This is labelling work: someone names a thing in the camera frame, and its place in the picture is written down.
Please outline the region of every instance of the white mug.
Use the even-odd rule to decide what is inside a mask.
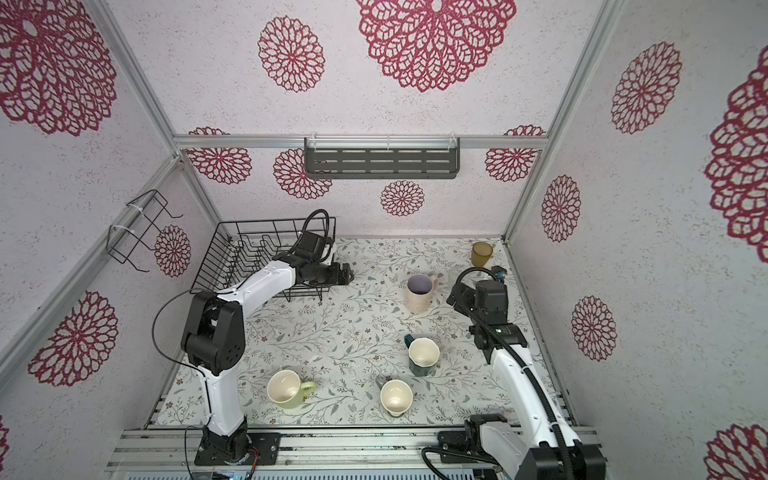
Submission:
[[[382,386],[379,400],[391,416],[399,417],[411,408],[413,391],[402,380],[389,380]]]
[[[406,283],[406,308],[409,312],[426,312],[439,282],[440,279],[435,275],[426,276],[423,273],[411,275]]]
[[[280,370],[272,375],[266,384],[266,396],[284,409],[295,409],[304,399],[315,391],[315,382],[301,382],[299,374],[293,370]]]

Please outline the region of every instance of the wallpaper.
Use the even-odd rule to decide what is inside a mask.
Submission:
[[[312,180],[303,149],[189,155],[225,220],[301,218],[325,208],[337,217],[336,232],[351,236],[498,236],[536,158],[531,149],[462,149],[454,180]]]
[[[546,129],[601,0],[110,0],[174,129]]]
[[[768,475],[766,18],[630,1],[513,239],[612,478]]]
[[[77,2],[0,4],[0,349],[165,153]]]
[[[147,421],[170,368],[152,346],[152,319],[190,287],[213,234],[180,172],[159,191],[181,217],[161,214],[147,234],[154,252],[131,255],[149,271],[111,260],[0,397],[3,478],[100,478],[122,431]],[[166,354],[176,352],[188,308],[182,296],[157,321]]]

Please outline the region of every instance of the floral tablecloth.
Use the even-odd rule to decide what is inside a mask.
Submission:
[[[290,302],[272,299],[246,320],[246,352],[237,367],[240,403],[251,425],[461,424],[469,415],[502,412],[516,420],[509,398],[468,334],[470,320],[445,299],[450,285],[468,268],[475,241],[494,246],[488,266],[509,269],[500,239],[339,239],[337,258],[349,262],[356,278],[317,297]],[[429,310],[412,314],[403,306],[412,273],[440,276]],[[515,279],[506,277],[509,320],[519,326],[536,359],[545,388],[553,390]],[[434,376],[414,377],[408,369],[406,333],[428,336],[440,347]],[[283,410],[269,401],[266,383],[282,368],[318,383],[300,407]],[[394,419],[379,404],[377,376],[407,382],[411,409]],[[158,424],[193,425],[204,416],[204,391],[191,369],[180,367],[157,417]]]

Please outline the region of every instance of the small red flower pattern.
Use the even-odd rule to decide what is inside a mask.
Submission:
[[[541,225],[553,242],[568,238],[576,228],[581,214],[579,189],[573,178],[561,175],[555,178],[541,202]]]
[[[218,128],[196,128],[190,135],[228,135]],[[250,157],[245,148],[190,148],[187,150],[197,171],[220,184],[238,184],[250,175]]]
[[[667,109],[680,83],[680,52],[664,41],[639,54],[621,74],[611,113],[616,129],[642,131]]]
[[[357,0],[368,55],[400,86],[445,90],[488,62],[513,0]]]
[[[157,235],[154,259],[166,275],[180,276],[189,266],[191,257],[190,239],[181,228],[168,225]]]
[[[728,220],[728,235],[746,240],[768,263],[768,46],[748,79],[730,92],[723,123],[710,135],[710,206]]]
[[[309,200],[322,197],[333,185],[331,180],[314,180],[307,177],[304,150],[300,148],[280,152],[272,168],[280,188],[296,198]]]
[[[707,480],[768,478],[768,432],[760,425],[731,425],[707,442]]]
[[[259,38],[259,58],[266,74],[288,91],[307,91],[325,71],[323,47],[310,27],[295,18],[274,18]]]
[[[2,415],[0,415],[0,472],[2,472],[2,463],[5,460],[5,454],[11,447],[8,446],[8,429],[2,424]]]
[[[381,201],[388,214],[407,217],[424,204],[424,190],[413,182],[398,180],[384,187]]]
[[[85,292],[59,323],[48,345],[27,366],[40,383],[73,386],[109,359],[118,336],[118,318],[99,292]]]
[[[593,360],[609,357],[616,347],[616,322],[613,313],[599,298],[579,300],[571,318],[571,331],[578,348]]]
[[[78,136],[111,115],[109,50],[76,0],[0,2],[0,104],[13,121]]]
[[[541,127],[520,125],[504,135],[542,136],[547,132]],[[538,152],[534,148],[492,148],[485,154],[485,169],[496,180],[504,182],[520,180],[528,176],[531,164]]]

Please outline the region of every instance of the black wire dish rack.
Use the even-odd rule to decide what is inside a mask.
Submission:
[[[264,268],[278,253],[288,251],[299,239],[306,218],[279,220],[240,220],[220,222],[210,240],[193,289],[217,292],[245,280],[251,273]],[[336,217],[313,218],[306,231],[323,235],[336,242]],[[330,286],[294,285],[275,295],[291,301],[295,296],[318,296]]]

